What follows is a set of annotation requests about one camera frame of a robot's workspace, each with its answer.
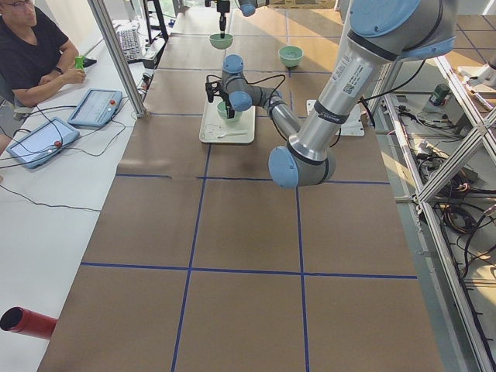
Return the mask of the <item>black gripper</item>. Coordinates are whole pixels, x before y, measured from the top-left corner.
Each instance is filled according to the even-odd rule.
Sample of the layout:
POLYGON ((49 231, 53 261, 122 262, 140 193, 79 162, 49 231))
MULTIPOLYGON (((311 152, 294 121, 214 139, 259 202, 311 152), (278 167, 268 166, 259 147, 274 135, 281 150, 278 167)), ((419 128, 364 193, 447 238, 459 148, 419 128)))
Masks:
POLYGON ((228 119, 233 119, 235 115, 235 110, 230 104, 229 100, 229 93, 225 89, 224 85, 222 83, 218 83, 218 94, 219 97, 226 103, 226 117, 228 119))
POLYGON ((224 38, 226 34, 226 13, 230 12, 230 0, 217 0, 216 10, 218 13, 220 13, 219 16, 220 37, 224 38))

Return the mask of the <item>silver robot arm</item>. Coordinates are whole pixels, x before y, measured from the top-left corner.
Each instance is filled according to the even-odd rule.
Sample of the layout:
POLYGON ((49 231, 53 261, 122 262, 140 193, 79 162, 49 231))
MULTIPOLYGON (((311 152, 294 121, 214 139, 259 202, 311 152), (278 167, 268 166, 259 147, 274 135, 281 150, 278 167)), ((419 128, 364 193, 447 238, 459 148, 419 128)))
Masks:
POLYGON ((336 160, 332 138, 382 66, 400 60, 425 60, 453 49, 457 1, 354 1, 346 17, 348 33, 339 45, 342 55, 331 78, 301 121, 275 89, 248 84, 243 59, 225 58, 220 94, 230 109, 253 106, 267 111, 286 137, 268 160, 270 176, 283 188, 321 184, 332 176, 336 160))
MULTIPOLYGON (((252 16, 255 11, 263 6, 268 6, 270 0, 240 0, 238 8, 245 17, 252 16)), ((222 39, 226 36, 227 14, 230 12, 230 1, 216 1, 216 11, 219 13, 219 29, 222 39)))

